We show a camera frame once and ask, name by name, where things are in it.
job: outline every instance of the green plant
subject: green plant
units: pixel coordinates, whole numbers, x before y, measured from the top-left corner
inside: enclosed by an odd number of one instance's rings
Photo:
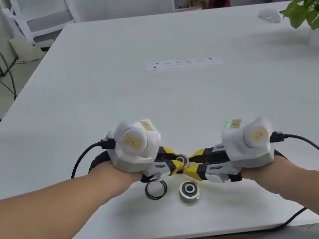
[[[319,0],[292,0],[280,13],[289,18],[291,26],[295,29],[305,20],[312,30],[319,28]]]

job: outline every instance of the metal bearing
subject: metal bearing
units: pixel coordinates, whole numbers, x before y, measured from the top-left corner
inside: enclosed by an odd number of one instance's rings
[[[198,184],[193,181],[185,181],[179,186],[179,195],[186,203],[194,203],[199,199]]]
[[[189,167],[189,158],[185,154],[177,154],[176,160],[184,164],[182,170]]]

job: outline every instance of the black rubber o-ring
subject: black rubber o-ring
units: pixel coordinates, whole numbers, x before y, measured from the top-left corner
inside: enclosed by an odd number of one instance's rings
[[[164,193],[163,193],[162,195],[160,195],[160,196],[152,196],[152,195],[149,193],[149,191],[148,191],[149,184],[152,183],[152,182],[154,182],[154,181],[148,182],[147,185],[145,186],[145,194],[146,194],[146,196],[147,196],[149,199],[159,200],[159,199],[161,199],[162,197],[164,197],[165,194],[167,193],[167,184],[166,184],[166,182],[163,181],[163,180],[160,181],[160,183],[161,183],[161,184],[163,185],[163,187],[164,187]]]

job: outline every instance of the white motor housing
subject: white motor housing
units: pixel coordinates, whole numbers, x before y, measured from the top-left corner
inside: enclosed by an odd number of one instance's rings
[[[108,149],[115,168],[124,172],[147,170],[160,148],[160,133],[149,119],[134,124],[122,122],[107,138],[114,138],[115,149]]]
[[[274,160],[274,149],[270,143],[272,127],[264,117],[249,124],[241,119],[227,123],[222,132],[222,144],[235,168],[256,168]]]

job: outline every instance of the label sticker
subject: label sticker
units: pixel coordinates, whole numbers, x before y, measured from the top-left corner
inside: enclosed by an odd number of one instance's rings
[[[265,127],[260,125],[252,132],[251,136],[255,143],[259,143],[268,137],[268,132]]]
[[[154,129],[152,128],[152,126],[147,122],[147,121],[140,121],[140,123],[142,124],[143,128],[146,131],[154,131]]]
[[[241,119],[233,119],[231,122],[230,128],[239,128],[241,123]]]
[[[142,141],[136,135],[128,132],[122,137],[122,144],[136,151],[141,151]]]

